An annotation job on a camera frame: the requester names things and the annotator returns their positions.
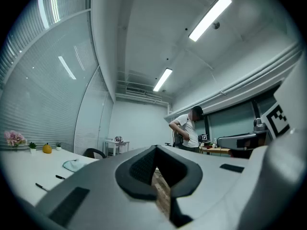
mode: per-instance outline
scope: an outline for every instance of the flower bouquet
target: flower bouquet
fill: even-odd
[[[26,138],[24,138],[22,134],[16,133],[14,130],[11,130],[10,132],[5,131],[4,137],[6,138],[6,141],[11,148],[18,148],[19,145],[27,143]]]

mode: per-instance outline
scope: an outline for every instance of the person's arm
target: person's arm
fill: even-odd
[[[173,131],[181,134],[184,140],[190,140],[189,134],[182,130],[178,125],[180,125],[180,123],[176,119],[168,124]]]

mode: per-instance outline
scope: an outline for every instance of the ceiling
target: ceiling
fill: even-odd
[[[188,35],[215,0],[123,0],[118,32],[118,88],[152,91],[166,68],[173,70],[160,89],[172,97],[202,71],[210,71],[231,47],[271,20],[260,0],[233,0],[197,42]]]

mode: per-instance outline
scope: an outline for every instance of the marker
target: marker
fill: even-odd
[[[46,188],[44,188],[43,186],[41,186],[40,184],[38,184],[38,183],[35,183],[35,185],[37,185],[39,188],[41,188],[41,189],[43,189],[43,190],[45,190],[46,192],[48,192],[49,190],[47,190]]]
[[[64,178],[64,177],[59,176],[59,175],[57,175],[57,174],[56,174],[56,177],[57,177],[57,178],[59,178],[59,179],[65,180],[65,178]]]

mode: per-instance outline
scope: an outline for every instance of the blue cloth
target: blue cloth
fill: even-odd
[[[65,169],[68,169],[69,171],[72,171],[72,172],[78,171],[79,169],[81,169],[85,165],[86,165],[86,163],[81,163],[79,161],[79,159],[69,160],[69,161],[66,161],[65,163],[63,163],[63,167]]]

